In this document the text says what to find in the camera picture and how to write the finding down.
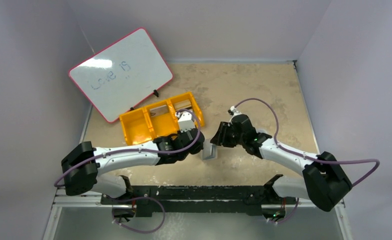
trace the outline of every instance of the tan table surface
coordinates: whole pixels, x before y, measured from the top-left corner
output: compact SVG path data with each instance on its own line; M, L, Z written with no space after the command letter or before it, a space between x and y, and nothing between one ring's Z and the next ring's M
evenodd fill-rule
M170 64L174 78L141 106L191 91L202 109L207 139L213 137L221 121L228 121L227 110L239 101L256 97L270 103L280 122L278 140L307 152L317 152L314 135L292 64ZM275 132L272 113L257 101L238 108L256 128ZM120 122L106 122L93 109L84 140L97 147L125 146ZM202 161L189 155L175 164L136 166L112 171L125 175L132 185L263 185L276 174L297 176L272 161L259 159L242 147L219 148L218 158Z

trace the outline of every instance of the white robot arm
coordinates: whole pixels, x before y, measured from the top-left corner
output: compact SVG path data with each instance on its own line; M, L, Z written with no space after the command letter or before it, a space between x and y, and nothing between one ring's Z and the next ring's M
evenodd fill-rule
M303 177L275 177L272 187L279 197L308 199L328 212L352 189L352 183L339 165L323 165L310 160L336 161L332 154L306 153L280 143L265 131L254 128L249 117L235 107L228 112L232 118L229 122L221 122L211 140L213 145L229 148L241 145L248 154L274 161Z

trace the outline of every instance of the yellow bin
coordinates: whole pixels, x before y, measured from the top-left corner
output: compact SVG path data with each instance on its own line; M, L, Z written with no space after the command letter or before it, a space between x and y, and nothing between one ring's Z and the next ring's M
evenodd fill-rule
M170 97L119 116L127 145L136 145L151 141L157 137L167 136L179 130L175 111L192 109L205 126L203 114L191 92Z

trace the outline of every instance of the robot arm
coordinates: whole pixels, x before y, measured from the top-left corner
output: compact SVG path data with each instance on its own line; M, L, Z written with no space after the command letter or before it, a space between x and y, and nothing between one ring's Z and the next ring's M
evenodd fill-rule
M352 189L352 183L339 165L319 164L282 150L271 135L252 126L247 115L234 107L229 110L230 122L221 122L211 143L217 146L243 146L248 154L281 164L303 178L276 177L272 185L279 197L294 197L311 200L318 208L328 212ZM328 152L320 155L303 152L283 143L278 143L292 152L324 161L336 161Z
M75 196L93 191L111 198L132 195L132 188L126 176L116 177L106 173L134 166L173 164L184 160L188 154L196 154L202 150L205 138L200 132L198 139L195 140L198 130L191 115L181 114L178 124L179 132L139 145L93 148L89 141L80 143L62 160L63 173L70 171L64 177L66 194ZM101 157L77 167L79 163L82 164L94 156Z

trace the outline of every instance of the black bracket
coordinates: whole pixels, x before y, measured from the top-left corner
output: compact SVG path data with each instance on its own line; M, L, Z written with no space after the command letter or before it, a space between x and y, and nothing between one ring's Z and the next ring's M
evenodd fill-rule
M153 90L153 95L155 95L156 97L159 97L159 92L157 92L157 90Z
M323 161L337 161L328 152L317 158ZM321 210L331 211L352 189L352 183L340 165L312 163L302 171L309 199Z

